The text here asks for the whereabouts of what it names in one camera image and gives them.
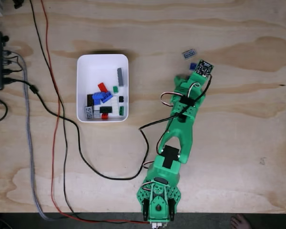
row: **loose lego piece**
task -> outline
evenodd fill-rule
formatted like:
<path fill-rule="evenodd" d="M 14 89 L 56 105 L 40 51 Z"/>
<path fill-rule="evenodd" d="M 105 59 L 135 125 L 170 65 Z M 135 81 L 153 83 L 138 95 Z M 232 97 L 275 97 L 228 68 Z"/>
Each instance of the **loose lego piece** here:
<path fill-rule="evenodd" d="M 110 92 L 106 92 L 104 98 L 101 99 L 101 101 L 102 101 L 103 103 L 105 103 L 105 102 L 107 102 L 108 100 L 110 100 L 111 98 L 112 98 L 112 94 L 111 94 Z"/>
<path fill-rule="evenodd" d="M 93 100 L 93 104 L 94 105 L 100 105 L 101 104 L 101 100 L 100 99 L 94 99 Z"/>
<path fill-rule="evenodd" d="M 108 119 L 108 113 L 103 113 L 102 114 L 102 119 Z"/>
<path fill-rule="evenodd" d="M 112 114 L 119 115 L 119 104 L 117 96 L 112 97 L 111 106 L 112 106 Z"/>
<path fill-rule="evenodd" d="M 86 118 L 93 118 L 92 106 L 85 107 Z"/>
<path fill-rule="evenodd" d="M 124 97 L 123 96 L 119 96 L 119 103 L 124 103 Z"/>
<path fill-rule="evenodd" d="M 118 87 L 117 86 L 113 86 L 113 93 L 118 93 L 119 92 L 119 89 L 118 89 Z"/>
<path fill-rule="evenodd" d="M 100 118 L 100 117 L 101 117 L 100 111 L 94 111 L 94 112 L 93 112 L 93 117 L 94 117 L 94 118 Z"/>
<path fill-rule="evenodd" d="M 196 68 L 197 64 L 196 63 L 191 63 L 190 64 L 190 70 L 194 71 Z"/>
<path fill-rule="evenodd" d="M 120 106 L 120 112 L 119 112 L 120 116 L 124 115 L 124 106 Z"/>
<path fill-rule="evenodd" d="M 119 87 L 123 87 L 124 82 L 123 82 L 122 68 L 118 68 L 118 81 L 119 81 Z"/>
<path fill-rule="evenodd" d="M 101 92 L 108 92 L 107 88 L 105 87 L 104 83 L 98 84 L 98 87 Z"/>
<path fill-rule="evenodd" d="M 87 95 L 87 106 L 93 106 L 92 94 Z"/>
<path fill-rule="evenodd" d="M 112 106 L 101 106 L 100 113 L 112 113 Z"/>
<path fill-rule="evenodd" d="M 105 97 L 105 92 L 96 92 L 92 95 L 93 99 L 103 99 Z"/>
<path fill-rule="evenodd" d="M 191 58 L 192 56 L 195 56 L 196 54 L 197 54 L 197 53 L 196 53 L 195 49 L 191 49 L 191 50 L 188 50 L 188 51 L 182 53 L 182 55 L 183 55 L 183 57 L 184 57 L 185 59 L 189 59 L 189 58 Z"/>

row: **red cable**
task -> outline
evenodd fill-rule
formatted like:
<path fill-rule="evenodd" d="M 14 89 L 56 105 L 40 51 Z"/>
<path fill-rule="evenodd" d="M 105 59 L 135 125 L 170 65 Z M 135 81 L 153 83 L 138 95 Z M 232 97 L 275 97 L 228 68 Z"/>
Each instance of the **red cable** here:
<path fill-rule="evenodd" d="M 58 87 L 54 78 L 54 74 L 53 74 L 53 70 L 52 70 L 52 63 L 51 63 L 51 57 L 50 57 L 50 52 L 49 52 L 49 46 L 48 46 L 48 28 L 49 28 L 49 22 L 48 22 L 48 17 L 47 17 L 47 13 L 43 4 L 43 0 L 41 0 L 41 5 L 42 5 L 42 10 L 46 19 L 46 50 L 47 50 L 47 55 L 48 55 L 48 59 L 49 59 L 49 66 L 50 66 L 50 72 L 51 72 L 51 78 L 53 80 L 53 84 L 54 84 L 54 88 L 56 89 L 56 91 L 59 94 L 58 91 Z M 52 176 L 51 176 L 51 199 L 52 202 L 54 204 L 54 206 L 56 207 L 56 209 L 58 210 L 58 212 L 66 217 L 75 219 L 77 221 L 81 221 L 81 222 L 88 222 L 88 223 L 97 223 L 98 221 L 93 221 L 93 220 L 84 220 L 84 219 L 79 219 L 70 215 L 67 215 L 65 213 L 63 213 L 60 208 L 57 206 L 56 201 L 54 199 L 54 151 L 55 151 L 55 139 L 56 139 L 56 133 L 57 133 L 57 128 L 58 128 L 58 123 L 59 123 L 59 115 L 60 115 L 60 111 L 61 111 L 61 106 L 59 103 L 59 99 L 58 99 L 58 113 L 57 113 L 57 119 L 56 119 L 56 125 L 55 125 L 55 130 L 54 130 L 54 136 L 53 136 L 53 145 L 52 145 Z M 106 220 L 107 222 L 129 222 L 129 223 L 139 223 L 139 224 L 149 224 L 149 222 L 139 222 L 139 221 L 131 221 L 131 220 L 123 220 L 123 219 L 110 219 L 110 220 Z"/>

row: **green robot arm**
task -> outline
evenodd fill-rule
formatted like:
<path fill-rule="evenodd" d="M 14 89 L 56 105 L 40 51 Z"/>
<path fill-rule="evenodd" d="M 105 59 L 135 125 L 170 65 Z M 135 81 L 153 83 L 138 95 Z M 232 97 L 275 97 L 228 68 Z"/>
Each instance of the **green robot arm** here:
<path fill-rule="evenodd" d="M 181 164 L 187 162 L 191 152 L 193 124 L 205 98 L 201 88 L 211 77 L 212 69 L 211 64 L 201 60 L 188 79 L 179 76 L 174 79 L 176 86 L 174 92 L 179 95 L 173 95 L 171 98 L 173 104 L 171 116 L 186 110 L 168 122 L 157 149 L 158 155 L 149 166 L 147 176 L 137 193 L 144 220 L 149 221 L 152 228 L 165 226 L 174 220 L 177 204 L 181 198 L 177 188 L 179 170 Z M 165 144 L 172 137 L 179 139 L 180 150 Z"/>

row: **blue lego brick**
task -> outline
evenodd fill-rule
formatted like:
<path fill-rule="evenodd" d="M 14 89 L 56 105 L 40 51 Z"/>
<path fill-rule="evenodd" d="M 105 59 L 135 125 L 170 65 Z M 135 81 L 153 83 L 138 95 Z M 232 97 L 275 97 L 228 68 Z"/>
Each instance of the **blue lego brick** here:
<path fill-rule="evenodd" d="M 190 64 L 190 70 L 194 71 L 196 68 L 197 64 L 196 63 L 191 63 Z"/>
<path fill-rule="evenodd" d="M 101 104 L 101 100 L 100 99 L 94 99 L 93 102 L 94 102 L 93 103 L 94 105 L 100 105 Z"/>
<path fill-rule="evenodd" d="M 101 99 L 101 101 L 102 101 L 103 103 L 105 103 L 105 102 L 107 102 L 108 100 L 110 100 L 111 98 L 112 98 L 112 94 L 111 94 L 110 92 L 106 92 L 104 98 Z"/>
<path fill-rule="evenodd" d="M 103 99 L 105 97 L 105 92 L 96 92 L 92 95 L 93 99 Z"/>
<path fill-rule="evenodd" d="M 191 49 L 189 51 L 186 51 L 186 52 L 182 53 L 182 55 L 183 55 L 183 57 L 185 59 L 191 58 L 192 56 L 195 56 L 196 54 L 197 53 L 196 53 L 196 51 L 194 49 Z"/>

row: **white plastic bin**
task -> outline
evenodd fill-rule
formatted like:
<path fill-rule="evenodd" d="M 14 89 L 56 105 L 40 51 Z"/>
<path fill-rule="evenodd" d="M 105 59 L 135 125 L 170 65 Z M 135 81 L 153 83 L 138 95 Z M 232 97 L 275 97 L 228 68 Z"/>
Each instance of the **white plastic bin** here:
<path fill-rule="evenodd" d="M 117 69 L 122 69 L 123 87 L 119 87 Z M 113 115 L 109 113 L 107 120 L 101 118 L 87 119 L 85 107 L 87 106 L 87 95 L 100 92 L 98 84 L 104 83 L 107 90 L 113 96 L 124 97 L 124 102 L 119 103 L 124 106 L 124 115 Z M 119 92 L 113 93 L 113 87 L 117 86 Z M 77 85 L 76 85 L 76 114 L 78 120 L 85 123 L 99 122 L 122 122 L 128 117 L 129 104 L 128 90 L 128 59 L 123 54 L 93 54 L 83 55 L 77 61 Z M 100 106 L 111 106 L 111 100 L 104 104 L 94 106 L 95 110 L 99 110 Z"/>

